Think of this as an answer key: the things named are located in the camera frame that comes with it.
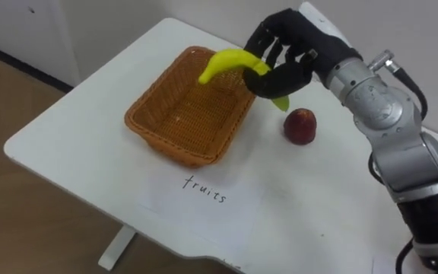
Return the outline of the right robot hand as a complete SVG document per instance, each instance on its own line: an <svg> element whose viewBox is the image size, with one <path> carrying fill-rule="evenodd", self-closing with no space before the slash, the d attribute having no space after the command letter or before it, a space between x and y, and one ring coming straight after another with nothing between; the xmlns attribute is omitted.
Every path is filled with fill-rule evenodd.
<svg viewBox="0 0 438 274"><path fill-rule="evenodd" d="M265 75L246 68L243 80L258 97L275 99L308 85L313 74L325 80L335 66L350 58L361 59L356 49L338 37L322 32L300 12L284 9L268 16L255 29L244 50L262 58L270 49Z"/></svg>

